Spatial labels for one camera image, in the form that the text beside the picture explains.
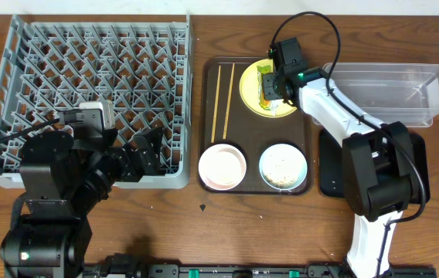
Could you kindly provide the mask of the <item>light blue bowl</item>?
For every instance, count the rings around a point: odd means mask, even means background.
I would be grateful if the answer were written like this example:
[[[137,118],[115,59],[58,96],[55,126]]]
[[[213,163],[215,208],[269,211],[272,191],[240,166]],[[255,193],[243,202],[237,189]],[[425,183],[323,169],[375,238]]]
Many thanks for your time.
[[[308,177],[304,154],[291,144],[271,145],[260,156],[258,166],[262,180],[280,191],[292,191]]]

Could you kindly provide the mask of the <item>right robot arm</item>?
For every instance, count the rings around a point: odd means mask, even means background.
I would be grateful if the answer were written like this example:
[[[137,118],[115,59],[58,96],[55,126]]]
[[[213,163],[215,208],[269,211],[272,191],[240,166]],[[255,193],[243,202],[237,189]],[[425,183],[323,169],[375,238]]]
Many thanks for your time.
[[[335,85],[330,71],[310,68],[296,38],[272,42],[274,70],[262,79],[266,100],[282,100],[315,118],[341,149],[343,195],[355,213],[346,263],[355,277],[388,276],[396,225],[418,218],[427,194],[407,127],[366,113]]]

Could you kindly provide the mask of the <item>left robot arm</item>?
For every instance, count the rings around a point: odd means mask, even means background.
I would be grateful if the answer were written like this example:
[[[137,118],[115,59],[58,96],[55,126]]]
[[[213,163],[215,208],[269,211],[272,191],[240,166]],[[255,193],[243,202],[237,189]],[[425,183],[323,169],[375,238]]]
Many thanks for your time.
[[[74,127],[29,139],[21,150],[25,193],[12,209],[0,257],[7,277],[77,277],[92,236],[87,216],[117,181],[158,175],[159,127],[114,146],[117,130]]]

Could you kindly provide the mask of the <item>green orange snack wrapper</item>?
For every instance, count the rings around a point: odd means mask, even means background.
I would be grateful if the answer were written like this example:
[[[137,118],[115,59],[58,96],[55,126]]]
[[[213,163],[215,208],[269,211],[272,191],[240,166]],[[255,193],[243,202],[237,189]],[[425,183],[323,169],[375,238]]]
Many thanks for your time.
[[[263,110],[271,111],[271,102],[265,99],[264,76],[271,73],[270,66],[257,66],[258,103]]]

